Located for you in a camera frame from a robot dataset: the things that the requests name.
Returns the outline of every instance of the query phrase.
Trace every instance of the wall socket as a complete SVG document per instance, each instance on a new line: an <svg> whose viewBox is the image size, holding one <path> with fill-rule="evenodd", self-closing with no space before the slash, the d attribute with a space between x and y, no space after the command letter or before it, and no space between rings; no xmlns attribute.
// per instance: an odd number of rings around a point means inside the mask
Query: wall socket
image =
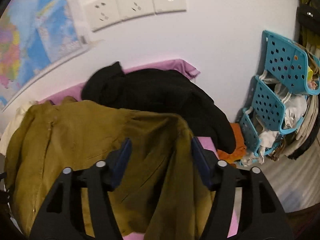
<svg viewBox="0 0 320 240"><path fill-rule="evenodd" d="M155 13L152 0L117 0L117 2L122 20Z"/></svg>
<svg viewBox="0 0 320 240"><path fill-rule="evenodd" d="M116 0L96 0L84 9L92 31L121 21Z"/></svg>

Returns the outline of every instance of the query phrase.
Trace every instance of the blue plastic basket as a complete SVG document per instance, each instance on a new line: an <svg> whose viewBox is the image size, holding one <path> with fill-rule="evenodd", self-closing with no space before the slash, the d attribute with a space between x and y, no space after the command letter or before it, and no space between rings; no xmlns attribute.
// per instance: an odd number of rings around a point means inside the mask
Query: blue plastic basket
<svg viewBox="0 0 320 240"><path fill-rule="evenodd" d="M318 95L318 87L312 90L307 85L308 55L296 46L294 42L279 34L264 31L268 42L265 69L284 84L290 93ZM318 58L313 56L316 63L320 65Z"/></svg>
<svg viewBox="0 0 320 240"><path fill-rule="evenodd" d="M280 134L289 134L297 130L303 122L303 117L299 119L296 127L283 129L284 115L286 107L280 98L256 76L258 81L253 95L251 106L255 109L257 115L264 122L265 127L271 131L279 131Z"/></svg>
<svg viewBox="0 0 320 240"><path fill-rule="evenodd" d="M249 116L245 112L247 110L248 108L244 108L242 110L243 116L241 118L239 125L244 138L244 144L246 145L247 149L252 151L255 156L259 157L258 150L259 150L261 139L259 139L259 136L255 127L253 126ZM280 144L281 144L280 142L275 142L272 148L265 151L265 155L272 153L274 149L280 146Z"/></svg>

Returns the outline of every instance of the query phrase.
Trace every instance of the white wall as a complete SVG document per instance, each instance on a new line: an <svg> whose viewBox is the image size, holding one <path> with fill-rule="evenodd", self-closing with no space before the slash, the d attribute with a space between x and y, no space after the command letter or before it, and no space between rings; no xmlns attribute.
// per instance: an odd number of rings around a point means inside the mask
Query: white wall
<svg viewBox="0 0 320 240"><path fill-rule="evenodd" d="M201 71L196 84L234 121L257 73L262 31L294 38L298 0L187 0L187 5L187 12L137 18L91 33L92 40L101 41L25 90L0 114L0 132L23 102L84 82L116 60L124 68L186 60Z"/></svg>

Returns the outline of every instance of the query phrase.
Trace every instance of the green jacket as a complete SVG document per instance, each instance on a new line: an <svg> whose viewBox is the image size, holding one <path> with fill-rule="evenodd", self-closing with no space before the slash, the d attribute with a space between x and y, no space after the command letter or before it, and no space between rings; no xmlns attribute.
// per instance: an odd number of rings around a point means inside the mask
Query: green jacket
<svg viewBox="0 0 320 240"><path fill-rule="evenodd" d="M28 236L41 204L65 167L86 169L132 140L121 185L109 193L123 236L198 239L213 195L193 166L187 123L176 114L113 109L91 101L32 106L12 136L5 161L11 208ZM82 191L86 233L94 236L87 192Z"/></svg>

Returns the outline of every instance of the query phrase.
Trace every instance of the hanging clothes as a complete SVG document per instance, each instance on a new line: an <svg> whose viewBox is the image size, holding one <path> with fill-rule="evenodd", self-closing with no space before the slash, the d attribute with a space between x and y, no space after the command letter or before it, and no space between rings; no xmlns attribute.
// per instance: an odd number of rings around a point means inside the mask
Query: hanging clothes
<svg viewBox="0 0 320 240"><path fill-rule="evenodd" d="M116 62L88 80L81 98L113 108L179 114L195 136L211 137L217 149L227 153L236 148L225 114L203 90L175 70L124 74Z"/></svg>
<svg viewBox="0 0 320 240"><path fill-rule="evenodd" d="M297 150L295 150L291 155L289 155L288 158L296 160L302 154L304 154L316 140L319 130L320 130L320 108L318 107L318 114L316 117L316 121L311 129L310 134L308 135L307 139L303 142L303 144Z"/></svg>
<svg viewBox="0 0 320 240"><path fill-rule="evenodd" d="M65 167L87 169L129 137L132 154L121 185L108 193L122 235L198 239L214 193L202 184L193 165L192 136L176 114L70 99L60 106L49 102L32 106L12 136L5 160L13 215L28 236L45 196ZM88 197L85 190L82 193L85 230L93 236Z"/></svg>
<svg viewBox="0 0 320 240"><path fill-rule="evenodd" d="M312 0L300 0L302 4L308 4L309 6L314 7ZM313 31L307 29L306 27L301 27L301 37L302 44L316 57L320 57L320 36L315 34Z"/></svg>
<svg viewBox="0 0 320 240"><path fill-rule="evenodd" d="M275 85L275 94L283 100L287 94L288 89L285 85L278 83ZM284 103L286 106L284 115L284 129L294 128L301 117L304 116L307 110L307 100L304 95L292 94Z"/></svg>

